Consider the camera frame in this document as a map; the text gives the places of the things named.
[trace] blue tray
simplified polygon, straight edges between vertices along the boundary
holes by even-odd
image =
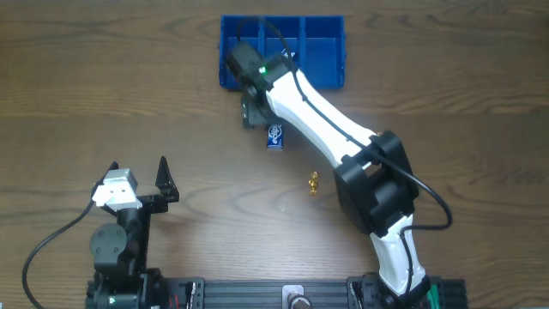
[[[244,15],[223,15],[220,32],[220,85],[238,89],[224,59],[237,44],[238,22]],[[292,51],[294,62],[317,89],[337,89],[345,82],[345,22],[343,16],[264,16],[280,29]],[[264,57],[286,54],[282,43],[262,22],[245,23],[241,39]]]

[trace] blue candy wrapper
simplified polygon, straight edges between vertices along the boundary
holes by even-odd
[[[268,128],[267,149],[282,150],[284,141],[284,131],[282,124],[273,124]]]

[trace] gold figurine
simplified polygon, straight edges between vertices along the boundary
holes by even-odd
[[[311,192],[309,192],[309,195],[315,196],[317,194],[317,187],[318,187],[318,173],[315,171],[311,173],[311,180],[309,180],[309,186],[311,187]]]

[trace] wooden tabletop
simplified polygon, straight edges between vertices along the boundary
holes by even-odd
[[[154,191],[162,155],[181,201],[152,220],[149,266],[207,279],[346,278],[377,271],[341,213],[329,163],[287,127],[244,130],[218,79],[220,16],[344,15],[347,79],[323,95],[404,142],[455,224],[416,232],[429,275],[467,280],[470,307],[549,304],[549,5],[470,1],[0,3],[0,302],[30,308],[29,252],[87,205],[112,161]],[[320,174],[309,196],[312,170]],[[416,222],[444,220],[426,195]],[[100,209],[34,259],[48,308],[83,307]]]

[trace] wooden table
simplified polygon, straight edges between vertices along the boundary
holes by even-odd
[[[328,162],[292,128],[282,152],[242,128],[239,94],[218,80],[223,14],[345,15],[346,85],[323,94],[399,135],[452,206],[449,231],[415,233],[427,272],[466,279],[471,307],[549,304],[547,1],[99,0],[0,3],[4,307],[31,307],[25,258],[85,208],[112,161],[145,194],[161,155],[182,198],[153,218],[149,266],[207,279],[377,270]],[[443,221],[426,194],[416,206],[417,222]],[[93,209],[35,258],[43,305],[83,307],[89,237],[112,221]]]

